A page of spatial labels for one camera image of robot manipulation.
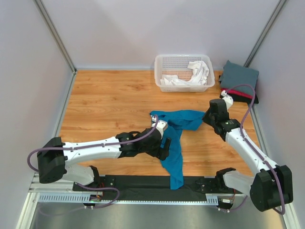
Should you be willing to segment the blue t shirt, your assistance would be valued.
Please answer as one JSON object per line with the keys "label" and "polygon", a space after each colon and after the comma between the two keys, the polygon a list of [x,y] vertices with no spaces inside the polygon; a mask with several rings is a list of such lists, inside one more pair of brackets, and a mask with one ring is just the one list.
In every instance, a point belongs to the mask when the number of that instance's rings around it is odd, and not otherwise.
{"label": "blue t shirt", "polygon": [[161,165],[170,175],[170,189],[177,190],[184,185],[181,147],[182,133],[184,130],[196,131],[203,123],[205,112],[196,110],[151,111],[150,115],[157,115],[159,120],[166,121],[168,124],[163,134],[162,146],[165,146],[167,138],[171,139],[169,156],[161,162]]}

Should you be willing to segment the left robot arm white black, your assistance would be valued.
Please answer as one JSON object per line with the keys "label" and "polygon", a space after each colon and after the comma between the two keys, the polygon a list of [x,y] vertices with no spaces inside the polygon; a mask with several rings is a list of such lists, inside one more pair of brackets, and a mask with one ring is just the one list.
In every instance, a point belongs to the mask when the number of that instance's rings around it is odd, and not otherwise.
{"label": "left robot arm white black", "polygon": [[64,143],[60,137],[54,137],[37,153],[39,182],[49,184],[63,179],[96,191],[100,187],[97,168],[83,167],[81,162],[135,157],[141,153],[163,161],[169,156],[170,144],[169,137],[152,128],[83,143]]}

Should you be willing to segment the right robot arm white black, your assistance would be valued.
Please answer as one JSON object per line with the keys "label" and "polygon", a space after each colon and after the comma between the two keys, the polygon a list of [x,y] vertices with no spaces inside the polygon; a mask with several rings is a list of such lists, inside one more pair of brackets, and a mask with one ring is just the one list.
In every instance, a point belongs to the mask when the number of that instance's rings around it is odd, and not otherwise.
{"label": "right robot arm white black", "polygon": [[249,197],[261,212],[284,207],[293,202],[292,172],[286,165],[280,166],[270,159],[251,140],[241,124],[229,117],[228,108],[232,99],[213,99],[203,116],[203,122],[213,127],[214,132],[230,145],[248,165],[253,176],[246,176],[233,168],[222,170],[215,179],[219,192],[235,189]]}

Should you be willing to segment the black folded t shirt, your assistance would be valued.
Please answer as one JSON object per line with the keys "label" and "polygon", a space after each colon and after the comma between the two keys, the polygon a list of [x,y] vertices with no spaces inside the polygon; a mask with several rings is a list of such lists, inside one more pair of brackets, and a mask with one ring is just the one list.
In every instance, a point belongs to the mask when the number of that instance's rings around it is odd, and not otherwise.
{"label": "black folded t shirt", "polygon": [[[242,102],[242,103],[250,104],[252,101],[252,98],[247,98],[247,97],[243,97],[243,96],[236,95],[236,94],[228,94],[228,95],[230,95],[233,98],[234,102]],[[259,104],[257,95],[255,96],[254,104]]]}

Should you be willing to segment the pink folded t shirt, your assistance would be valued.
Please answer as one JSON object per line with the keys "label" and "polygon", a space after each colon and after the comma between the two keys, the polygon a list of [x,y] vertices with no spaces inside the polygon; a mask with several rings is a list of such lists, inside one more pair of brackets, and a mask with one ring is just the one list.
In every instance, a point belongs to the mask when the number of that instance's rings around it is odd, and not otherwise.
{"label": "pink folded t shirt", "polygon": [[223,95],[223,91],[226,91],[226,94],[227,95],[230,95],[234,101],[242,101],[242,100],[252,100],[253,96],[252,95],[248,95],[248,94],[245,94],[243,92],[239,92],[237,90],[230,90],[230,91],[227,91],[226,88],[221,88],[221,93],[220,93],[220,96],[224,96]]}

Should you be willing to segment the grey folded t shirt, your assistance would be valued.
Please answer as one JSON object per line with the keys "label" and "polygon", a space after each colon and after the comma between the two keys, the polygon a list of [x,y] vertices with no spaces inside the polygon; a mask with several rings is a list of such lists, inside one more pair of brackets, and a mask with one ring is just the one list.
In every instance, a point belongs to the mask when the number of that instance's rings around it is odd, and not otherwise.
{"label": "grey folded t shirt", "polygon": [[258,76],[259,71],[243,67],[228,60],[224,66],[223,74],[219,78],[220,87],[230,89],[236,85],[248,84],[255,88]]}

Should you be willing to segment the white t shirt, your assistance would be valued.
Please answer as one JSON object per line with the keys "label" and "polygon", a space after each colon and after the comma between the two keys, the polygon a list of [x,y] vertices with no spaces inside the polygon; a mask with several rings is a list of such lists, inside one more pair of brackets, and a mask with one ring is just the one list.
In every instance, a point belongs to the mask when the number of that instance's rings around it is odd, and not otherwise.
{"label": "white t shirt", "polygon": [[203,86],[207,84],[210,69],[204,61],[189,62],[187,70],[163,71],[160,83],[163,86]]}

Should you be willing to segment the white plastic basket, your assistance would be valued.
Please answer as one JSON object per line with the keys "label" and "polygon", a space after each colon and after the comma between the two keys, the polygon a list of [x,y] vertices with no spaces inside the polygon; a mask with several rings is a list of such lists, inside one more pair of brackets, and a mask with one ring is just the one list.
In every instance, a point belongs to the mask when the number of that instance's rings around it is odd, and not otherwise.
{"label": "white plastic basket", "polygon": [[[189,62],[204,61],[209,69],[210,74],[207,79],[207,84],[203,86],[163,86],[160,83],[161,75],[166,70],[187,70]],[[210,58],[207,55],[190,54],[164,54],[158,55],[154,62],[154,78],[156,85],[162,92],[204,92],[215,84],[214,71]]]}

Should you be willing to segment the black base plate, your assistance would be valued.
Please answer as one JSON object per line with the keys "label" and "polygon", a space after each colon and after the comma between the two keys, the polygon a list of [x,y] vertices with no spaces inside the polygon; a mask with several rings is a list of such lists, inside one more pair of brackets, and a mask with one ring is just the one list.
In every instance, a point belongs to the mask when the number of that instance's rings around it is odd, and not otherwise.
{"label": "black base plate", "polygon": [[118,200],[127,201],[205,201],[207,194],[239,193],[225,187],[216,177],[185,176],[183,179],[181,188],[171,190],[169,176],[105,175],[100,177],[100,183],[94,182],[88,187],[115,187],[120,191]]}

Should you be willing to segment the right aluminium frame post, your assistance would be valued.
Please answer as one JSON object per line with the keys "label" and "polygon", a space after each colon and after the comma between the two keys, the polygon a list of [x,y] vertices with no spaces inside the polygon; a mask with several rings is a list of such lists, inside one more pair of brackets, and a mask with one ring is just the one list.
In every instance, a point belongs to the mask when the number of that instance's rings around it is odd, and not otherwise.
{"label": "right aluminium frame post", "polygon": [[288,0],[279,0],[272,11],[269,19],[267,20],[263,30],[261,31],[258,39],[256,40],[250,54],[248,55],[244,67],[250,67],[251,63],[253,62],[255,56],[258,54],[261,46],[263,45],[265,39],[267,38],[269,32],[271,31],[272,27],[274,26],[275,22],[277,21],[278,17],[280,16],[281,12],[285,8]]}

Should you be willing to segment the aluminium frame post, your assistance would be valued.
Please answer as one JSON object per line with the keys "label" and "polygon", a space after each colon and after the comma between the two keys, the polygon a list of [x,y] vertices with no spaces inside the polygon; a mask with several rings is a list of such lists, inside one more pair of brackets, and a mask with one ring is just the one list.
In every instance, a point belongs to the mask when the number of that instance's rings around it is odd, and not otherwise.
{"label": "aluminium frame post", "polygon": [[33,0],[35,6],[37,7],[39,13],[41,14],[48,30],[50,31],[53,39],[55,40],[60,52],[62,53],[67,65],[71,69],[72,73],[75,74],[77,72],[77,68],[75,67],[70,55],[68,54],[67,49],[65,48],[64,43],[62,42],[62,39],[60,38],[60,35],[51,19],[50,14],[48,13],[46,6],[44,5],[42,0]]}
{"label": "aluminium frame post", "polygon": [[256,40],[250,54],[248,55],[244,67],[250,67],[251,63],[253,62],[255,56],[258,54],[261,46],[263,45],[265,39],[267,38],[269,32],[271,31],[272,27],[274,26],[275,22],[277,21],[278,17],[280,16],[281,12],[285,8],[288,0],[279,0],[272,11],[269,19],[267,20],[263,30],[261,31],[258,39]]}

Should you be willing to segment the left aluminium frame post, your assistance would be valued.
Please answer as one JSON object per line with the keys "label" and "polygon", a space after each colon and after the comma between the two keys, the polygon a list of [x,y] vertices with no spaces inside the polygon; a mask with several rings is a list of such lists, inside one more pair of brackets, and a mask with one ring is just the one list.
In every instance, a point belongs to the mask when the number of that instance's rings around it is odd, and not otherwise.
{"label": "left aluminium frame post", "polygon": [[35,6],[37,7],[39,13],[41,14],[48,30],[50,31],[53,39],[55,40],[60,52],[62,53],[67,65],[71,69],[72,73],[75,74],[77,72],[77,68],[75,67],[70,55],[68,54],[67,49],[65,48],[64,43],[62,42],[62,39],[60,38],[60,35],[51,19],[50,14],[48,13],[46,6],[44,5],[42,0],[33,0]]}

